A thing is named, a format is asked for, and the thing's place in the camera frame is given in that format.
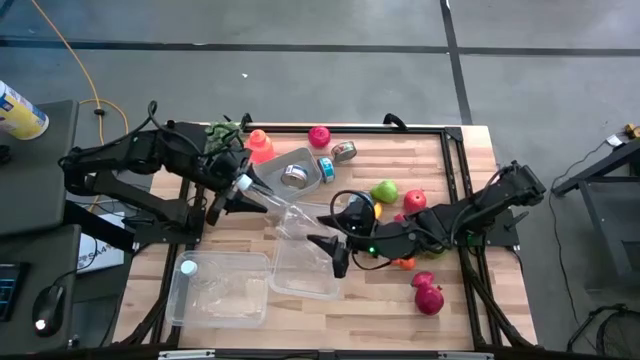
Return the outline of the green apple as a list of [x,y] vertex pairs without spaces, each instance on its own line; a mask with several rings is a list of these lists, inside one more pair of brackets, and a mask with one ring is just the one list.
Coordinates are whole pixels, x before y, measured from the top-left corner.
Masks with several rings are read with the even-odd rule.
[[379,202],[393,204],[399,197],[396,183],[392,180],[384,180],[370,190],[371,196]]

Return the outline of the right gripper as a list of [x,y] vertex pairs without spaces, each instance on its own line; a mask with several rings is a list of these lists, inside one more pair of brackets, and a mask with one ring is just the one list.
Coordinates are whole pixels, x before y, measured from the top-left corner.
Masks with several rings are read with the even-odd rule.
[[[337,229],[348,230],[348,243],[353,255],[367,254],[369,258],[376,258],[376,248],[368,237],[375,225],[375,211],[369,204],[349,204],[345,211],[329,215],[317,216],[319,223]],[[307,240],[324,251],[331,259],[333,275],[336,279],[346,276],[349,267],[351,250],[337,235],[323,236],[309,234]]]

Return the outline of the large red pomegranate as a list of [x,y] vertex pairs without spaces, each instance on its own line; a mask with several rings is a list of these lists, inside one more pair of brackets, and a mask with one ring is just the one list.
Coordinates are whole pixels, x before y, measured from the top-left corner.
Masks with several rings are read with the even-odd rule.
[[437,315],[444,306],[444,296],[441,288],[432,285],[417,287],[414,303],[421,313],[428,316]]

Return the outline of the red apple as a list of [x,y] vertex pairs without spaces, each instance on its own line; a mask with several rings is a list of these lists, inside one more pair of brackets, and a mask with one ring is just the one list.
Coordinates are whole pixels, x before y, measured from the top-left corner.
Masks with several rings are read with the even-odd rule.
[[403,200],[404,212],[407,214],[424,210],[427,207],[427,198],[420,189],[408,191]]

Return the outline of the white printed paper sheet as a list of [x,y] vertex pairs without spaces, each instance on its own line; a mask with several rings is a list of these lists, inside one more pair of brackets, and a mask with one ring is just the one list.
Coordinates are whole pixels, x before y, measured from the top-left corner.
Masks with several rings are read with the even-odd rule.
[[124,264],[124,252],[111,245],[82,234],[79,244],[77,272],[79,274]]

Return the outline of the blue red label tin can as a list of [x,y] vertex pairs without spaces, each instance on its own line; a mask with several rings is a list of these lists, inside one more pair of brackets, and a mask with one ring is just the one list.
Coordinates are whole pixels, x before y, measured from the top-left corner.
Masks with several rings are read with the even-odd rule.
[[287,165],[281,175],[281,182],[288,187],[303,189],[308,182],[308,172],[300,165]]

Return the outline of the black aluminium frame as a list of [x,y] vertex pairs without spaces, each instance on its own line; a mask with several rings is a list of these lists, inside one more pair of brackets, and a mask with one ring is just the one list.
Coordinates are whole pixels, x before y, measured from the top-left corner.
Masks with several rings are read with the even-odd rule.
[[[260,125],[267,128],[277,154],[309,146],[302,124]],[[340,125],[331,130],[332,144],[353,140],[358,149],[350,162],[338,165],[334,183],[320,185],[304,201],[323,204],[341,189],[369,190],[382,180],[396,182],[404,196],[421,189],[428,204],[449,202],[449,184],[455,176],[457,195],[466,184],[479,189],[496,167],[486,126],[409,125],[403,132],[383,125]],[[454,175],[445,175],[441,139],[449,140]],[[461,177],[457,143],[463,140],[469,175]],[[205,225],[198,249],[262,252],[275,260],[276,237],[258,214],[221,216],[214,227]],[[168,247],[155,244],[133,260],[114,341],[132,335],[156,302]],[[486,260],[494,298],[512,324],[528,341],[537,343],[523,276],[516,258],[505,249],[489,248]],[[340,281],[337,300],[304,298],[269,291],[264,322],[257,328],[184,327],[182,347],[207,348],[322,348],[366,350],[472,349],[465,288],[459,255],[449,252],[436,259],[418,259],[416,270],[431,271],[444,293],[437,316],[419,314],[413,304],[410,281],[414,272],[396,266],[363,271],[351,265]]]

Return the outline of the green artificial plant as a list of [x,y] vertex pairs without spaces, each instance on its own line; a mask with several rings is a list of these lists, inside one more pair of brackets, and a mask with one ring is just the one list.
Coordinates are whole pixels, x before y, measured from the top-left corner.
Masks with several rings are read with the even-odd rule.
[[204,153],[216,153],[228,148],[244,146],[241,134],[242,128],[233,122],[211,123],[206,129],[207,135]]

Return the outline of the picture label tin can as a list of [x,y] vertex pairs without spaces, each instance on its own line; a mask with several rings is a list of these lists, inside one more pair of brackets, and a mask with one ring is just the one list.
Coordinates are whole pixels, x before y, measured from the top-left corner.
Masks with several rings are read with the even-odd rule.
[[331,155],[335,163],[344,163],[357,155],[357,148],[353,141],[340,142],[331,149]]

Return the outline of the teal label tin can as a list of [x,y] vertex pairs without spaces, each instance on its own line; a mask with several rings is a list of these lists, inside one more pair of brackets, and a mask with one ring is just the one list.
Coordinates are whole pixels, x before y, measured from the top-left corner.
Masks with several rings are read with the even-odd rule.
[[329,157],[320,157],[317,159],[318,167],[321,171],[322,181],[331,183],[335,180],[335,168],[333,161]]

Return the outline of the orange water bottle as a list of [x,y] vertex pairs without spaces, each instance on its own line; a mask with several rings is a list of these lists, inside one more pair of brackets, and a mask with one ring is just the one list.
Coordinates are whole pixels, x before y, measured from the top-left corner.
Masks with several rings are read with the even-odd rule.
[[245,147],[251,150],[250,161],[256,165],[272,160],[275,150],[269,135],[261,130],[253,130],[245,143]]

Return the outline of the black metal-frame table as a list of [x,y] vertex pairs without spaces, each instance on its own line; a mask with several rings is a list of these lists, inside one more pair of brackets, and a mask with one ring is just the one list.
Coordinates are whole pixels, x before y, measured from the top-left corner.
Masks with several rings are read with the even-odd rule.
[[552,181],[555,197],[578,190],[602,243],[609,273],[589,285],[591,291],[640,287],[640,171],[618,175],[627,166],[640,165],[640,139],[619,145],[600,161],[571,176]]

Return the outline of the grey plastic bin with handles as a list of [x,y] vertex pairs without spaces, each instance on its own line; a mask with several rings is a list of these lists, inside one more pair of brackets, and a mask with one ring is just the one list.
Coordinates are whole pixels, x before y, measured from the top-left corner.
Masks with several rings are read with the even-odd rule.
[[[286,169],[295,165],[297,170],[306,171],[306,182],[296,187],[290,181],[283,181]],[[275,193],[290,202],[315,191],[322,179],[321,172],[311,151],[298,148],[255,166],[257,176]]]

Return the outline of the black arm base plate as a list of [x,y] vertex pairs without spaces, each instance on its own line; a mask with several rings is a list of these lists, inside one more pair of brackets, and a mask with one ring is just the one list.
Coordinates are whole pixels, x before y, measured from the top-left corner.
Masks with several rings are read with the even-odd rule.
[[507,209],[479,228],[461,230],[454,244],[459,247],[517,247],[520,245],[517,224],[528,215],[528,211],[515,215]]

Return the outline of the clear bottle white cap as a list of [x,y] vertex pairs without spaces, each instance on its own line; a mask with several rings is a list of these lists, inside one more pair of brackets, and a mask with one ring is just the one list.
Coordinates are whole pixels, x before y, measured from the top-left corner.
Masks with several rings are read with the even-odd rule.
[[294,203],[283,199],[264,185],[259,185],[248,175],[241,175],[236,182],[237,189],[248,199],[266,209],[261,216],[268,225],[277,227],[298,226],[307,219],[305,213]]
[[209,260],[185,260],[180,266],[181,273],[189,284],[199,291],[212,291],[222,285],[218,265]]

